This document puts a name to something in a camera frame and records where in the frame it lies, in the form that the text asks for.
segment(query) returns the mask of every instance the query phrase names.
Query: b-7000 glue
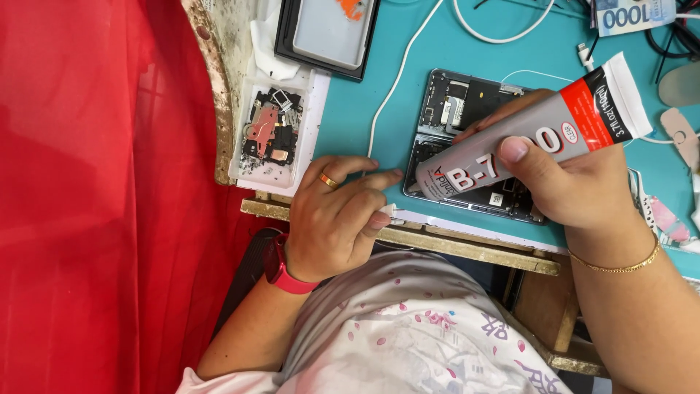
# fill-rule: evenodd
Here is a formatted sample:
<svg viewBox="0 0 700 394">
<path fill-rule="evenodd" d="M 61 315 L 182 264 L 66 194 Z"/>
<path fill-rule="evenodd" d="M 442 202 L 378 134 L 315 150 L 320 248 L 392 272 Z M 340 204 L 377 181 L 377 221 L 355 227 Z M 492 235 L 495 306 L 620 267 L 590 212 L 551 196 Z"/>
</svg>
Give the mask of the b-7000 glue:
<svg viewBox="0 0 700 394">
<path fill-rule="evenodd" d="M 551 97 L 418 164 L 418 182 L 409 190 L 420 188 L 437 201 L 512 177 L 494 155 L 509 136 L 527 137 L 564 161 L 651 130 L 632 74 L 618 53 Z"/>
</svg>

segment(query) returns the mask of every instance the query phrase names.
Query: white shirt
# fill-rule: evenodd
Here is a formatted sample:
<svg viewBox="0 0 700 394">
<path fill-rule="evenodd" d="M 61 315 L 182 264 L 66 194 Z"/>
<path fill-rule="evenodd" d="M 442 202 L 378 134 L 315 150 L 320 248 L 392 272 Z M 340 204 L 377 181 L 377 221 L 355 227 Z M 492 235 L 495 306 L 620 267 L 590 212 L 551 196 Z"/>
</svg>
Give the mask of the white shirt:
<svg viewBox="0 0 700 394">
<path fill-rule="evenodd" d="M 464 271 L 386 252 L 311 294 L 281 372 L 186 368 L 177 393 L 571 392 Z"/>
</svg>

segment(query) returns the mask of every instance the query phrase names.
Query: gold bracelet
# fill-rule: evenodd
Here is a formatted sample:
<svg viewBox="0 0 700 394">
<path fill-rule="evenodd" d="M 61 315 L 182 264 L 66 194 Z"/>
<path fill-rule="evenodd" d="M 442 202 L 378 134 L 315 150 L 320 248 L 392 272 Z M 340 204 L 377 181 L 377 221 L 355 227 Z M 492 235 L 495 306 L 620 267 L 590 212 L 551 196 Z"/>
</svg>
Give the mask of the gold bracelet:
<svg viewBox="0 0 700 394">
<path fill-rule="evenodd" d="M 581 259 L 579 259 L 571 250 L 569 250 L 569 255 L 571 256 L 571 259 L 578 261 L 581 265 L 586 266 L 592 270 L 595 271 L 600 271 L 600 272 L 612 272 L 612 273 L 623 273 L 623 272 L 632 272 L 636 271 L 644 266 L 647 266 L 651 264 L 654 259 L 656 258 L 657 254 L 659 254 L 659 250 L 661 249 L 661 243 L 659 242 L 659 237 L 654 233 L 654 238 L 656 239 L 656 245 L 654 246 L 654 251 L 652 254 L 644 261 L 642 261 L 639 264 L 635 264 L 633 266 L 625 267 L 625 268 L 604 268 L 604 267 L 599 267 L 595 266 L 593 264 L 589 264 Z"/>
</svg>

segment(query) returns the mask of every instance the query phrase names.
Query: person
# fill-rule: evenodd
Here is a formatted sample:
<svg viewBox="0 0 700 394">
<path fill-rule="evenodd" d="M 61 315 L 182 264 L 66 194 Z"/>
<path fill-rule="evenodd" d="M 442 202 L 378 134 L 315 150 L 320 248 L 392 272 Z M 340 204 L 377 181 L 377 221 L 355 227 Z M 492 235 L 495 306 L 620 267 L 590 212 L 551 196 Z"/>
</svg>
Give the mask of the person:
<svg viewBox="0 0 700 394">
<path fill-rule="evenodd" d="M 506 104 L 458 142 L 552 94 Z M 564 225 L 583 316 L 614 394 L 696 393 L 700 297 L 634 207 L 620 144 L 557 164 L 520 137 L 501 163 L 537 207 Z M 570 393 L 504 323 L 466 273 L 429 253 L 370 256 L 390 223 L 381 190 L 399 170 L 335 189 L 375 160 L 326 156 L 309 165 L 290 209 L 288 274 L 322 288 L 291 294 L 262 278 L 177 393 Z M 610 272 L 649 260 L 630 272 Z"/>
</svg>

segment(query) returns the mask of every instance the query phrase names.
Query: blue repair mat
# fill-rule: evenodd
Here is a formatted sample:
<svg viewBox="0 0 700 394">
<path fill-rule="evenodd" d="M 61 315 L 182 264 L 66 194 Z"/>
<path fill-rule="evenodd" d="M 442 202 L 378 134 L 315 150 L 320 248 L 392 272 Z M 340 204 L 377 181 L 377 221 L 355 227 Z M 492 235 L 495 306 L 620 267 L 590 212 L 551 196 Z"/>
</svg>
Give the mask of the blue repair mat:
<svg viewBox="0 0 700 394">
<path fill-rule="evenodd" d="M 492 38 L 505 38 L 532 25 L 546 5 L 544 1 L 488 0 L 477 10 L 473 9 L 477 0 L 460 0 L 459 3 L 464 19 L 474 30 Z M 512 43 L 494 45 L 469 35 L 457 20 L 452 1 L 446 0 L 414 42 L 401 82 L 377 121 L 372 157 L 379 160 L 381 169 L 406 169 L 428 74 L 432 69 L 448 69 L 495 81 L 521 69 L 567 79 L 578 79 L 585 74 L 576 45 L 587 43 L 590 46 L 595 31 L 589 28 L 589 18 L 576 1 L 557 0 L 557 3 L 566 10 L 553 8 L 530 34 Z M 357 83 L 333 77 L 315 157 L 367 153 L 372 117 L 391 88 L 406 44 L 434 5 L 432 0 L 381 2 L 364 81 Z M 689 21 L 688 25 L 698 25 L 700 30 L 700 22 Z M 667 34 L 667 28 L 654 32 L 660 43 L 666 43 Z M 663 130 L 659 116 L 668 107 L 659 100 L 654 82 L 661 57 L 649 47 L 643 32 L 637 32 L 600 39 L 593 55 L 595 65 L 602 64 L 621 50 L 638 84 L 652 125 Z M 669 59 L 664 70 L 682 64 L 687 64 L 687 60 Z M 568 84 L 527 72 L 513 74 L 506 82 L 552 90 Z M 694 128 L 700 126 L 700 106 L 685 107 L 681 112 Z M 655 134 L 652 133 L 651 137 L 665 138 L 663 131 Z M 690 221 L 694 210 L 690 172 L 673 145 L 637 140 L 625 148 L 625 152 L 628 165 L 642 173 L 646 193 L 657 196 L 691 228 L 694 236 L 698 236 Z M 385 191 L 389 203 L 396 203 L 399 208 L 535 242 L 566 246 L 564 230 L 558 224 L 536 226 L 438 205 L 406 197 L 401 189 L 402 185 L 398 184 Z M 700 278 L 700 256 L 677 250 L 668 252 L 684 276 Z"/>
</svg>

